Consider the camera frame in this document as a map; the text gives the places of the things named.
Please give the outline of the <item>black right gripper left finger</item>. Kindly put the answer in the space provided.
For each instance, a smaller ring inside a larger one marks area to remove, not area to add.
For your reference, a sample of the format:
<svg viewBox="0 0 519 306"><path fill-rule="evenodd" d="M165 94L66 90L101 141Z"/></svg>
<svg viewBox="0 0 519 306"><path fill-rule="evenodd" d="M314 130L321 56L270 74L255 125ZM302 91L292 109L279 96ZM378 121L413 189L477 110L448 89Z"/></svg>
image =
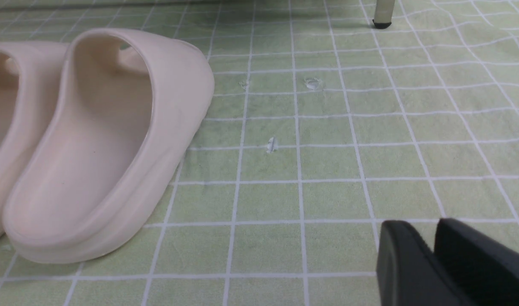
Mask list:
<svg viewBox="0 0 519 306"><path fill-rule="evenodd" d="M382 306L472 305L406 221L382 223L376 275Z"/></svg>

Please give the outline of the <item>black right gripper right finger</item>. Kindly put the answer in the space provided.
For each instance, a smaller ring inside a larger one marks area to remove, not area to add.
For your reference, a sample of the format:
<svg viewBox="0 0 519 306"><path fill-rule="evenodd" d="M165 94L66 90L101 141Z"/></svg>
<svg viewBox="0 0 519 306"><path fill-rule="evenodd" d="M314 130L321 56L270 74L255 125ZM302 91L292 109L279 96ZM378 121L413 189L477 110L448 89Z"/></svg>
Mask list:
<svg viewBox="0 0 519 306"><path fill-rule="evenodd" d="M477 306L519 306L519 252L454 218L440 219L434 255Z"/></svg>

